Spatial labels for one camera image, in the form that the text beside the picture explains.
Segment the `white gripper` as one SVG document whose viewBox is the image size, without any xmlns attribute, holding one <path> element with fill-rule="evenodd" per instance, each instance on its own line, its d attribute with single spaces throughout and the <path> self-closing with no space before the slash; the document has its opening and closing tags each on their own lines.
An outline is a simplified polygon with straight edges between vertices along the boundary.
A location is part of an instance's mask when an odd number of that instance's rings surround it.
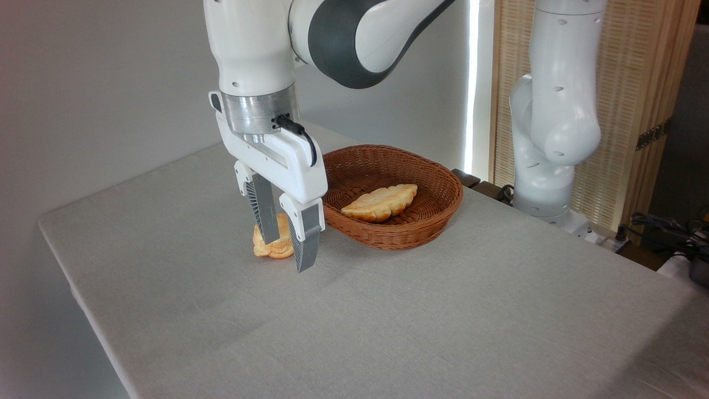
<svg viewBox="0 0 709 399">
<path fill-rule="evenodd" d="M 266 244 L 280 238 L 271 184 L 286 192 L 280 205 L 301 273 L 316 262 L 320 233 L 326 229 L 320 198 L 327 192 L 327 177 L 319 146 L 296 123 L 295 92 L 232 96 L 211 91 L 209 101 L 223 144 L 238 160 L 234 171 L 240 193 L 250 201 Z"/>
</svg>

